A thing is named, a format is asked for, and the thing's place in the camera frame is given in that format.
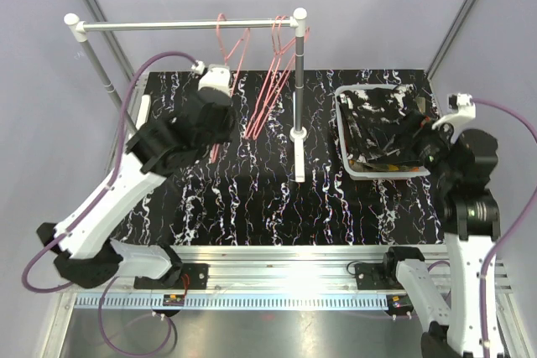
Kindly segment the black white patterned trousers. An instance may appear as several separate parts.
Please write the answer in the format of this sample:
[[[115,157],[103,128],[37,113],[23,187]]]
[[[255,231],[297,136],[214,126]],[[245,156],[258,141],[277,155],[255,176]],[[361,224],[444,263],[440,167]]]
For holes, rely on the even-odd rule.
[[[416,98],[417,90],[412,84],[397,85],[391,91],[343,91],[338,96],[339,110],[350,159],[419,166],[398,146],[400,121],[410,111],[420,112]]]

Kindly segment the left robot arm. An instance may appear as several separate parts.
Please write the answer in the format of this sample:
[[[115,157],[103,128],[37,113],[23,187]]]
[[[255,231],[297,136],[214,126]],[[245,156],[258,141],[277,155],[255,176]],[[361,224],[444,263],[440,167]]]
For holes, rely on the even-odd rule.
[[[183,262],[171,246],[131,245],[111,234],[168,177],[200,162],[214,145],[230,142],[235,124],[231,89],[209,85],[193,90],[169,119],[143,124],[99,188],[63,221],[38,228],[39,239],[56,255],[58,274],[81,288],[120,277],[178,285]]]

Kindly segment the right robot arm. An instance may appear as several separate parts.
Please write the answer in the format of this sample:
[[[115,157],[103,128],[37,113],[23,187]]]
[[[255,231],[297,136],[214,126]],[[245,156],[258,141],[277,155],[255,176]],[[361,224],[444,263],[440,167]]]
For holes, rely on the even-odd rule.
[[[449,257],[451,299],[446,301],[430,277],[417,247],[392,246],[384,255],[381,278],[403,287],[423,330],[424,357],[503,357],[495,302],[495,260],[488,256],[500,237],[499,208],[487,184],[498,164],[495,137],[455,129],[476,116],[474,106],[432,121],[409,118],[406,145],[437,180],[435,210]]]

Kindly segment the orange trousers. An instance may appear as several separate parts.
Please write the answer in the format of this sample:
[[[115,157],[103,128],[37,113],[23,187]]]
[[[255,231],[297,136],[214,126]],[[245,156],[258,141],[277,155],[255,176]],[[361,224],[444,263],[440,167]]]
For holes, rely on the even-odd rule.
[[[350,159],[349,167],[357,172],[417,172],[419,166],[392,163],[364,163]]]

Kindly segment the pink hanger with camouflage trousers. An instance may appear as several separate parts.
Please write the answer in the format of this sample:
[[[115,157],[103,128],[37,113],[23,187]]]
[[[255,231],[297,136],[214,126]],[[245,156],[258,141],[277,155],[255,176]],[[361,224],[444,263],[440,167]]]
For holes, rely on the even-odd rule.
[[[284,57],[291,51],[291,49],[295,46],[296,39],[291,39],[287,44],[283,44],[286,46],[287,52],[282,57],[281,65],[279,67],[279,71],[276,75],[274,87],[272,89],[272,94],[269,96],[268,100],[268,106],[265,108],[265,112],[263,113],[261,123],[259,124],[257,130],[254,133],[254,139],[257,140],[266,121],[269,119],[269,116],[274,109],[274,106],[277,103],[277,100],[279,99],[280,93],[283,90],[284,86],[287,84],[291,72],[291,68],[295,65],[295,56],[290,56],[289,60],[286,65],[282,65]]]

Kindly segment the pink hanger with orange trousers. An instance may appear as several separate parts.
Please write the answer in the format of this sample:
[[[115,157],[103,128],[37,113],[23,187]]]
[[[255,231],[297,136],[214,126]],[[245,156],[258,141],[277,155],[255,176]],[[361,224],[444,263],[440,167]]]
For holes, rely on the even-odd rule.
[[[245,139],[254,139],[254,133],[257,130],[259,124],[261,123],[261,119],[262,119],[263,113],[265,112],[265,108],[269,104],[269,96],[272,94],[272,89],[274,87],[275,78],[279,71],[279,67],[281,65],[282,57],[287,52],[286,46],[282,45],[282,40],[281,40],[281,29],[283,26],[283,21],[286,18],[287,16],[285,15],[277,16],[275,18],[275,22],[272,25],[271,41],[272,41],[274,55],[273,55],[271,64],[268,68],[267,75],[264,78],[263,85],[261,86],[261,89],[259,90],[255,107],[253,110],[253,114],[247,124],[246,130],[244,133]]]

